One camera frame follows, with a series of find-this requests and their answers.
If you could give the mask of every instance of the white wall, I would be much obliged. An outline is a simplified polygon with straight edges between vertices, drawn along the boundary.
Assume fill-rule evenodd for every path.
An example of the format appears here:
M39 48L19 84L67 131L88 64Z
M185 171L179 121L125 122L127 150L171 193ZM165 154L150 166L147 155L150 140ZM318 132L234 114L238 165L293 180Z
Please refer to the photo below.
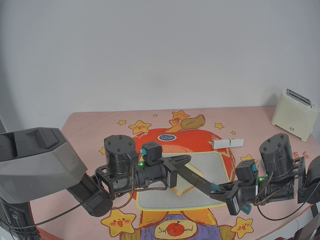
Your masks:
M320 0L1 0L0 118L320 105ZM320 120L314 134L320 141Z

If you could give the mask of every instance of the gray robot housing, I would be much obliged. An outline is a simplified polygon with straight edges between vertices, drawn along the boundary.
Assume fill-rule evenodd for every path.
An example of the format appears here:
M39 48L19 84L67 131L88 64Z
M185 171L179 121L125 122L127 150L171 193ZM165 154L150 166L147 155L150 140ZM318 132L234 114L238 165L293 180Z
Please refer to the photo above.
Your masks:
M25 203L78 184L86 166L57 128L0 134L0 197Z

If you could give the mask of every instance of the red apple cartoon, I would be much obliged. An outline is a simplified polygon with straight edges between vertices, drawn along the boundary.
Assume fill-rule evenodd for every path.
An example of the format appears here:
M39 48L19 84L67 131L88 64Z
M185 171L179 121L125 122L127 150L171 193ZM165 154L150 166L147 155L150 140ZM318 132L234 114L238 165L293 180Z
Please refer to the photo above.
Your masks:
M183 232L184 226L179 224L179 221L177 221L177 223L171 223L167 227L167 233L172 237L180 236L183 234Z

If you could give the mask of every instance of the label sticker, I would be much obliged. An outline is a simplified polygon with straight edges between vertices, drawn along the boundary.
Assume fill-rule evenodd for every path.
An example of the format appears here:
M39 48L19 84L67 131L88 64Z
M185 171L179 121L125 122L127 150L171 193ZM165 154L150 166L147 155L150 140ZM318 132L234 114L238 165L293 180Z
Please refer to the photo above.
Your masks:
M171 173L168 171L168 187L170 187L170 182L171 182Z
M162 134L158 136L158 140L162 142L171 142L177 139L177 136L174 136L172 134Z
M235 211L239 212L240 209L239 209L239 205L238 205L238 202L237 202L237 198L235 196L232 198L232 201L234 203Z

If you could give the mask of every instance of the blue connector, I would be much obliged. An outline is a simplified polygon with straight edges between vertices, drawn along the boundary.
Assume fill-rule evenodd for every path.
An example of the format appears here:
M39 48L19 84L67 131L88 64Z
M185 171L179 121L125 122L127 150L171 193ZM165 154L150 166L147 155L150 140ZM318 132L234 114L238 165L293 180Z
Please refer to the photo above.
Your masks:
M146 151L144 148L142 148L142 149L140 150L140 154L142 154L143 156L145 156L145 155L147 154L147 151Z
M218 192L219 188L220 186L218 186L217 184L211 183L211 189L213 192Z
M257 170L257 164L256 163L253 164L253 166L251 167L251 170L253 172L255 172Z
M243 208L241 209L241 211L243 211L246 215L249 215L251 212L251 205L250 204L246 204L245 206L243 206Z

